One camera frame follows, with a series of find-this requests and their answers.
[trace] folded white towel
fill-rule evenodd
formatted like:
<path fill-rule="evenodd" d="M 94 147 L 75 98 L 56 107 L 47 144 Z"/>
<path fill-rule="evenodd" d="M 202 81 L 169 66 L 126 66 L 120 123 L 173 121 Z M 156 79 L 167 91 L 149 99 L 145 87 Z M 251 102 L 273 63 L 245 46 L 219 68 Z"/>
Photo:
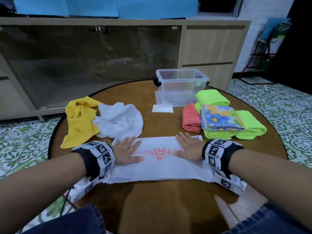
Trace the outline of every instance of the folded white towel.
<path fill-rule="evenodd" d="M 132 104 L 99 105 L 101 116 L 92 121 L 99 127 L 98 137 L 126 138 L 138 137 L 142 133 L 143 118 L 141 113 Z"/>

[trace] red towel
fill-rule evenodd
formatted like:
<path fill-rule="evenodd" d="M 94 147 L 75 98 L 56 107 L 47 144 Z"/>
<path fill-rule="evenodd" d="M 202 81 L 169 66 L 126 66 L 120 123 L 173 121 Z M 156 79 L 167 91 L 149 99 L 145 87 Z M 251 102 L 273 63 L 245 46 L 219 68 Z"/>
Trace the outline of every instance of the red towel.
<path fill-rule="evenodd" d="M 195 108 L 194 103 L 190 103 L 182 111 L 182 127 L 186 131 L 201 132 L 200 116 Z"/>

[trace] finger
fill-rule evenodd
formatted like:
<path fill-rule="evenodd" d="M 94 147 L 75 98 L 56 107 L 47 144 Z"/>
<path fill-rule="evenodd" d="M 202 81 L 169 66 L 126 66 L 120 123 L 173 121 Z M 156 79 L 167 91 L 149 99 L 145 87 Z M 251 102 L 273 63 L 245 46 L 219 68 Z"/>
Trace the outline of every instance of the finger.
<path fill-rule="evenodd" d="M 132 145 L 132 146 L 129 148 L 129 152 L 130 152 L 131 154 L 133 154 L 133 153 L 135 152 L 135 150 L 140 146 L 141 143 L 142 143 L 141 140 L 135 142 L 135 144 Z"/>
<path fill-rule="evenodd" d="M 189 133 L 185 133 L 185 137 L 187 137 L 190 141 L 195 141 L 195 138 L 191 137 Z"/>
<path fill-rule="evenodd" d="M 114 144 L 114 146 L 118 146 L 118 145 L 120 145 L 120 140 L 118 140 L 115 144 Z"/>
<path fill-rule="evenodd" d="M 129 137 L 124 138 L 124 140 L 120 143 L 119 147 L 123 147 L 129 140 Z"/>
<path fill-rule="evenodd" d="M 173 155 L 177 157 L 185 158 L 185 159 L 187 158 L 187 155 L 184 151 L 174 151 Z"/>
<path fill-rule="evenodd" d="M 181 145 L 181 147 L 183 149 L 186 148 L 186 143 L 184 142 L 184 140 L 180 136 L 176 135 L 176 140 L 179 142 L 179 144 Z"/>
<path fill-rule="evenodd" d="M 188 144 L 188 143 L 191 142 L 190 139 L 187 138 L 182 132 L 180 132 L 179 136 L 183 139 L 183 141 L 184 141 L 186 144 Z"/>
<path fill-rule="evenodd" d="M 129 157 L 127 164 L 138 163 L 138 162 L 142 162 L 143 160 L 144 158 L 141 156 L 133 156 L 133 157 Z"/>
<path fill-rule="evenodd" d="M 132 143 L 135 141 L 135 139 L 136 139 L 135 136 L 134 136 L 134 137 L 131 137 L 131 138 L 127 141 L 127 143 L 124 145 L 124 148 L 129 149 L 130 146 L 132 145 Z"/>

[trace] glass cabinet door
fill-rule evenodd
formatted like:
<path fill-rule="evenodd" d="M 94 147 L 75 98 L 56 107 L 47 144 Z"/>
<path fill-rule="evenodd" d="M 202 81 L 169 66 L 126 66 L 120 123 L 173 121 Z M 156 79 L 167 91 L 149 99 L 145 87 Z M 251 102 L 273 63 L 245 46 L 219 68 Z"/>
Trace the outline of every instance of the glass cabinet door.
<path fill-rule="evenodd" d="M 37 109 L 177 68 L 181 27 L 4 26 L 0 52 Z"/>

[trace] white brick wall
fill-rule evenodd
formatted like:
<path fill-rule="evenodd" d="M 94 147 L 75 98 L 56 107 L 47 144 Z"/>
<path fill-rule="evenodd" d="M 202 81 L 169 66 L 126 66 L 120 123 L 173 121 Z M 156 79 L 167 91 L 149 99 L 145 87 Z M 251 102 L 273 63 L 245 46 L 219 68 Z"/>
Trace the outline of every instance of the white brick wall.
<path fill-rule="evenodd" d="M 294 0 L 245 0 L 238 18 L 222 16 L 197 16 L 190 19 L 251 20 L 245 43 L 234 72 L 241 72 L 246 66 L 255 43 L 270 17 L 287 17 Z"/>

